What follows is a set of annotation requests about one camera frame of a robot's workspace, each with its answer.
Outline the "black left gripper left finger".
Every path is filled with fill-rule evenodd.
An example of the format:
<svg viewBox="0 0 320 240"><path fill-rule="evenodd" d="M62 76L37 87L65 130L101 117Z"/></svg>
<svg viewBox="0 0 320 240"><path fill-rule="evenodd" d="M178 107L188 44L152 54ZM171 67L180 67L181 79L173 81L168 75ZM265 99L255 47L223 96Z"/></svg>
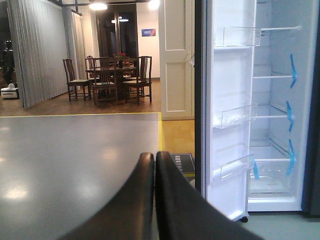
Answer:
<svg viewBox="0 0 320 240"><path fill-rule="evenodd" d="M150 240L154 199L154 155L141 153L124 185L95 215L61 240Z"/></svg>

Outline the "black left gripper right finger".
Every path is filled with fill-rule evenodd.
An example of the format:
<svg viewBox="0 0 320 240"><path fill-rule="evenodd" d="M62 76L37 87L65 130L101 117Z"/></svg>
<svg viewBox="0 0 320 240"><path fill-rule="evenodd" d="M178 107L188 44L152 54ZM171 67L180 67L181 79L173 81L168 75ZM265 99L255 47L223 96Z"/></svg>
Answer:
<svg viewBox="0 0 320 240"><path fill-rule="evenodd" d="M155 161L155 205L161 240L260 240L210 205L167 151Z"/></svg>

